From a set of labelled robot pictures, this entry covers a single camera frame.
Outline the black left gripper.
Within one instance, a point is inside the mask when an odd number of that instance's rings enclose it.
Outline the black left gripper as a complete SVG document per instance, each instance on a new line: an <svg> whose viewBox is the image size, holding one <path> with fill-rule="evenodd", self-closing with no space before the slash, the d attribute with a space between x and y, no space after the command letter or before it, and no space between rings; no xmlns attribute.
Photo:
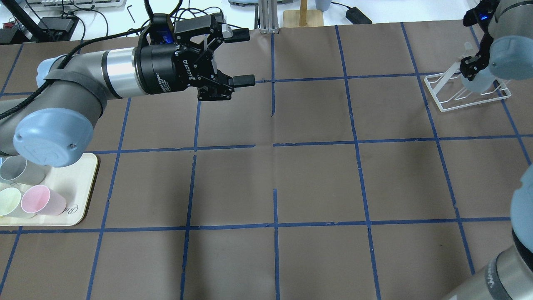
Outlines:
<svg viewBox="0 0 533 300"><path fill-rule="evenodd" d="M223 43L250 41L248 28L232 29L223 17L204 15L173 23L175 43L150 45L148 25L134 50L136 74L145 93L176 93L195 87L198 100L221 101L230 100L234 88L256 85L254 75L223 74L214 59L215 50Z"/></svg>

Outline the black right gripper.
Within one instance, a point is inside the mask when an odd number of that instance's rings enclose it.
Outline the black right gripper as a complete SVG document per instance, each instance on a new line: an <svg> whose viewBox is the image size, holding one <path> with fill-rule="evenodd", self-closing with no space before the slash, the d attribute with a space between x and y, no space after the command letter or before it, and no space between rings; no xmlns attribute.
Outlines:
<svg viewBox="0 0 533 300"><path fill-rule="evenodd" d="M464 57L461 59L459 65L459 71L468 81L473 81L477 74L488 66L491 56L491 45L494 42L494 38L486 28L491 22L498 5L498 0L480 0L478 4L474 8L469 9L463 17L463 25L465 27L478 24L484 29L484 35L480 42L478 53L474 56Z"/></svg>

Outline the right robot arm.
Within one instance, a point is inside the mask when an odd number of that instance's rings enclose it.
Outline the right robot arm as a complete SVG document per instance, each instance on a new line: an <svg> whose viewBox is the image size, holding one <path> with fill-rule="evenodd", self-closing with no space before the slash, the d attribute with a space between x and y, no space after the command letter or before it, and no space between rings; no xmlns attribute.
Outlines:
<svg viewBox="0 0 533 300"><path fill-rule="evenodd" d="M478 52L461 59L459 71L469 81L488 69L504 80L533 76L533 2L480 0L463 17L463 25L479 25L484 35Z"/></svg>

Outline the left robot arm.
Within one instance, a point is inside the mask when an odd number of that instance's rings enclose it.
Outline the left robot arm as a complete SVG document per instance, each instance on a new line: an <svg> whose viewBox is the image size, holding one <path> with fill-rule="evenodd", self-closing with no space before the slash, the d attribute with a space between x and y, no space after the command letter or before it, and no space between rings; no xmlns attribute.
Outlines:
<svg viewBox="0 0 533 300"><path fill-rule="evenodd" d="M109 100L195 87L199 101L225 101L236 88L256 84L253 75L231 77L218 70L214 52L219 46L251 38L249 29L234 29L222 16L171 22L169 15L155 13L135 32L135 47L79 53L102 37L42 61L38 89L25 99L1 102L1 155L66 167L91 143Z"/></svg>

